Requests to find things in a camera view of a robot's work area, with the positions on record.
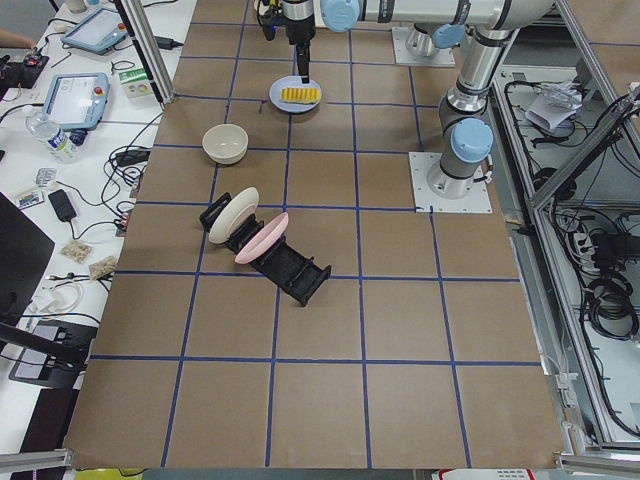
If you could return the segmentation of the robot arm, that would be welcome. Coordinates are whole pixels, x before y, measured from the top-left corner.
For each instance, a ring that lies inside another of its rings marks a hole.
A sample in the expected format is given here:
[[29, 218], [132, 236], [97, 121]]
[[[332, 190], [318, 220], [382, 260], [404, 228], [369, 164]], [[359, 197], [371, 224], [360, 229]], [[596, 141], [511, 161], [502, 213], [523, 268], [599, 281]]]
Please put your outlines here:
[[446, 147], [432, 173], [438, 192], [470, 188], [494, 141], [481, 113], [496, 70], [517, 31], [541, 18], [551, 6], [550, 1], [439, 1], [429, 10], [431, 21], [440, 9], [446, 24], [473, 28], [456, 83], [439, 107]]
[[464, 25], [473, 22], [494, 27], [503, 23], [507, 1], [257, 1], [256, 17], [268, 41], [276, 29], [285, 29], [294, 47], [301, 82], [310, 82], [310, 49], [320, 17], [330, 30], [346, 32], [361, 21], [380, 24], [414, 21]]

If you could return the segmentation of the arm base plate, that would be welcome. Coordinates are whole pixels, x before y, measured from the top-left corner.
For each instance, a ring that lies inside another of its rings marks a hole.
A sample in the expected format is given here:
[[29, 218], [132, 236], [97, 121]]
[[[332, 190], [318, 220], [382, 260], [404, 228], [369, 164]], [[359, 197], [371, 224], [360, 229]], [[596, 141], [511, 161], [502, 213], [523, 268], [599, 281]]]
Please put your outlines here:
[[391, 29], [395, 64], [409, 67], [453, 68], [452, 48], [439, 49], [432, 37], [414, 25]]
[[471, 178], [453, 179], [441, 170], [440, 157], [437, 152], [409, 153], [415, 210], [421, 213], [491, 214], [482, 169], [477, 167]]

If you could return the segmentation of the person forearm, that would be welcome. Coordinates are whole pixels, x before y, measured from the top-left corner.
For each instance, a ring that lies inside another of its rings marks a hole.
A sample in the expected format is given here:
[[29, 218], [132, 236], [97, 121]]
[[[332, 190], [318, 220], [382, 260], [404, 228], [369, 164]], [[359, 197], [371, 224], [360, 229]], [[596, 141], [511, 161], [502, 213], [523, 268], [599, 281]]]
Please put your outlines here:
[[33, 50], [37, 46], [37, 41], [31, 37], [11, 32], [4, 28], [0, 29], [0, 47], [6, 49], [29, 49]]

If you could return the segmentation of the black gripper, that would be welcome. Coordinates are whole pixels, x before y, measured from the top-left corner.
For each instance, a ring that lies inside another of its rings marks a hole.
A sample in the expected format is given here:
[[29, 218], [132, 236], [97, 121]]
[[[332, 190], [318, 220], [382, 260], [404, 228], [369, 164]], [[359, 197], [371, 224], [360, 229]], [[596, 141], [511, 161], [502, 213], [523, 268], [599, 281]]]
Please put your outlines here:
[[303, 84], [310, 83], [310, 41], [315, 35], [312, 0], [259, 2], [259, 25], [267, 41], [272, 41], [277, 27], [284, 27], [290, 45], [295, 45], [297, 72]]

